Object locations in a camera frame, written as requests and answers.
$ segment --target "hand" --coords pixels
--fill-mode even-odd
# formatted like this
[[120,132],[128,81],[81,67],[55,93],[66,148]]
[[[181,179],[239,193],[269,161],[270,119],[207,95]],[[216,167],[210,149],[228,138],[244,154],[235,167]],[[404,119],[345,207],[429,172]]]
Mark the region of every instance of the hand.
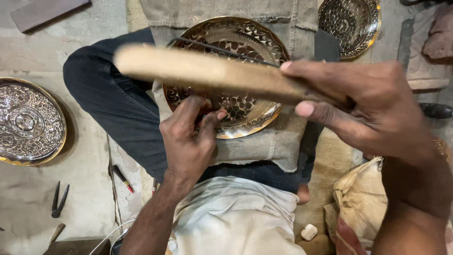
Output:
[[197,131],[195,120],[206,105],[204,98],[189,96],[171,117],[159,125],[168,162],[164,182],[170,180],[186,192],[193,188],[209,166],[212,152],[216,148],[215,127],[227,115],[223,109],[207,114]]
[[285,62],[280,70],[317,87],[345,93],[357,103],[351,113],[311,101],[296,107],[298,115],[324,124],[352,147],[407,163],[436,153],[429,127],[398,62],[295,61]]

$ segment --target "pliers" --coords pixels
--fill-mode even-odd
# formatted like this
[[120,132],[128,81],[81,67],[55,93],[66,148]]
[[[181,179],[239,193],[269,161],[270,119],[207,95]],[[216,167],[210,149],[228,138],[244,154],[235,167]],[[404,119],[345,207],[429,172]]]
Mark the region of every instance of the pliers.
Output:
[[52,204],[52,218],[60,217],[61,210],[63,209],[64,202],[66,201],[67,192],[69,191],[69,184],[64,191],[63,198],[61,199],[60,206],[57,208],[58,202],[58,193],[60,192],[60,181],[58,181],[57,189],[55,190],[55,195],[53,196],[53,204]]

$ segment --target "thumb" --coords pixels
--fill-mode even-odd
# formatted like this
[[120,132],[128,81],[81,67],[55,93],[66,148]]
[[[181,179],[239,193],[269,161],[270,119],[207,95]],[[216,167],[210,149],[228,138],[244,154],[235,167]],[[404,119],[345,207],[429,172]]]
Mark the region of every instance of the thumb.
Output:
[[352,116],[329,103],[302,101],[296,106],[296,114],[323,124],[334,132],[346,131]]
[[227,111],[220,109],[207,114],[200,123],[200,132],[197,140],[202,146],[211,146],[216,143],[216,125],[228,115]]

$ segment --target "white cable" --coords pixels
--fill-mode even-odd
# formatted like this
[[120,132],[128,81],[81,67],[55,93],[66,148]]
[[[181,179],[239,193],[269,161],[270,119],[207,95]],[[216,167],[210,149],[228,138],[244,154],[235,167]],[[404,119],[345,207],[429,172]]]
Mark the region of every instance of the white cable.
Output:
[[103,241],[105,241],[107,238],[109,238],[109,236],[111,236],[117,229],[121,228],[124,224],[129,223],[129,222],[131,222],[131,221],[135,221],[135,219],[130,220],[130,221],[126,221],[125,223],[123,223],[123,224],[119,225],[117,228],[115,228],[112,232],[110,232],[110,234],[108,234],[108,235],[104,238],[104,240],[102,240],[102,241],[101,241],[101,242],[100,242],[100,243],[99,243],[99,244],[98,244],[98,245],[90,252],[89,255],[92,255],[93,252],[101,245],[101,243],[102,243]]
[[112,245],[110,246],[110,252],[109,252],[109,255],[112,255],[112,250],[113,250],[113,246],[115,245],[115,243],[130,229],[130,227],[127,227],[124,231],[123,231],[123,234],[121,234],[115,241],[113,241]]

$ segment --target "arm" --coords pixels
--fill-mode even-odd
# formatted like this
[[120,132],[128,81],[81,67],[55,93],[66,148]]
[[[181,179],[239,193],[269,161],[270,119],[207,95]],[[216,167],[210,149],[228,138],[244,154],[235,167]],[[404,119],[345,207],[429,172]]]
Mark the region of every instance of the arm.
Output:
[[387,157],[382,181],[388,209],[373,254],[446,254],[445,226],[452,200],[450,169],[436,152],[410,165]]
[[204,98],[188,97],[159,128],[164,138],[168,169],[158,191],[143,207],[121,247],[121,255],[163,255],[176,205],[193,189],[208,167],[216,147],[215,126],[227,113],[209,113],[195,130]]
[[357,103],[350,113],[310,101],[299,103],[296,113],[363,152],[386,156],[382,182],[388,209],[373,254],[445,254],[453,178],[401,66],[296,61],[284,63],[281,71],[350,96]]

